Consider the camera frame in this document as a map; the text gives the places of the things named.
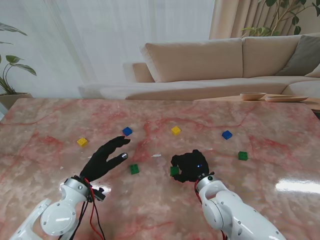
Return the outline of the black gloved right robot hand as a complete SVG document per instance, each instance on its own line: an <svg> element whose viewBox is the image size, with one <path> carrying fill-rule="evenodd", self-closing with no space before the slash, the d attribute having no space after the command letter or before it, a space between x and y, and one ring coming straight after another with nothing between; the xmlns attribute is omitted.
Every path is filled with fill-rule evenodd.
<svg viewBox="0 0 320 240"><path fill-rule="evenodd" d="M180 173L175 174L173 178L181 183L196 182L199 176L209 174L208 162L197 149L182 155L174 155L171 164L180 169Z"/></svg>

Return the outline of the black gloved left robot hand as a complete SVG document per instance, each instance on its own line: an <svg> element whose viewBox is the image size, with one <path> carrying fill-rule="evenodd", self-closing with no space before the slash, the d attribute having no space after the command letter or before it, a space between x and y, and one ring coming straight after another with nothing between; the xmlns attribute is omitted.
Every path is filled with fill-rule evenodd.
<svg viewBox="0 0 320 240"><path fill-rule="evenodd" d="M124 152L109 160L108 157L117 148L127 145L130 141L130 139L126 139L124 136L118 136L99 147L84 166L79 176L90 183L106 175L110 170L124 162L128 158L128 154Z"/></svg>

